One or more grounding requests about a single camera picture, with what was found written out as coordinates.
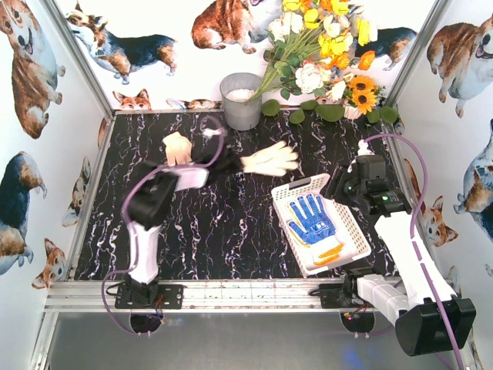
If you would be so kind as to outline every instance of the gray floor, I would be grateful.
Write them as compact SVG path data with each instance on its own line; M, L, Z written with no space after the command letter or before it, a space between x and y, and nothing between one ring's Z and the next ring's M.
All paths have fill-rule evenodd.
M128 322L129 316L120 315ZM106 314L60 314L52 370L411 370L445 367L407 357L394 331L365 339L344 332L337 313L167 314L153 338L121 332ZM388 326L377 316L375 330Z

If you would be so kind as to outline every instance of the white plastic basket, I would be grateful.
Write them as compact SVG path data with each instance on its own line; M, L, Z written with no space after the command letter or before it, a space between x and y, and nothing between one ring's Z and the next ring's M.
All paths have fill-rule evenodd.
M292 220L291 214L287 211L288 203L307 193L320 194L320 190L327 184L329 179L329 175L322 173L321 175L307 177L306 179L276 187L271 192L274 209L304 277L359 260L371 252L370 245L349 208L325 198L324 206L329 218L336 227L337 235L342 234L344 236L344 253L335 261L328 262L323 266L316 266L314 264L313 249L311 250L309 247L300 244L292 235L290 228L287 226L287 223Z

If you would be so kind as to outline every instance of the beige glove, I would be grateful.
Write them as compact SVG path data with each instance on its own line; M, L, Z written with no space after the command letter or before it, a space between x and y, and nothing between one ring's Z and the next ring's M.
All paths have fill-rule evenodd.
M163 139L166 145L168 166L192 162L192 143L179 133L172 133Z
M298 168L298 154L284 141L259 150L252 156L240 158L244 173L259 173L267 176L284 176L287 170Z

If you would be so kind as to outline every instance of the white contents in bucket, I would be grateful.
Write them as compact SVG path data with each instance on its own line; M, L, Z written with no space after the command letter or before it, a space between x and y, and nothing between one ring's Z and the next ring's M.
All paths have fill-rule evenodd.
M255 91L248 89L237 89L226 95L226 98L233 100L234 102L244 103L250 100L250 98L255 94Z

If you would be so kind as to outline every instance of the black marble tabletop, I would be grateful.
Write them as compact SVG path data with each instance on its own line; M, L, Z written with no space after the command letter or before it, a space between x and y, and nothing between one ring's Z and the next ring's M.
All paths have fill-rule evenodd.
M118 115L92 205L76 280L102 280L109 272L129 266L129 234L120 217L122 199L137 163L166 160L163 137L179 131L200 151L208 139L200 125L206 114L224 122L221 112ZM332 174L338 161L349 163L359 140L377 129L341 120L324 123L314 113L301 125L289 123L289 111L262 118L246 132L229 130L233 151L250 155L285 140L300 155L298 170L285 177L238 173L219 178L213 185L175 194L171 212L159 234L159 276L163 280L301 278L300 269L273 209L274 187L319 173ZM371 149L386 158L388 174L397 186L387 145L381 140ZM375 219L353 211L367 236L372 253L351 267L373 266L384 275L397 273L392 257L373 228ZM335 269L318 277L338 276Z

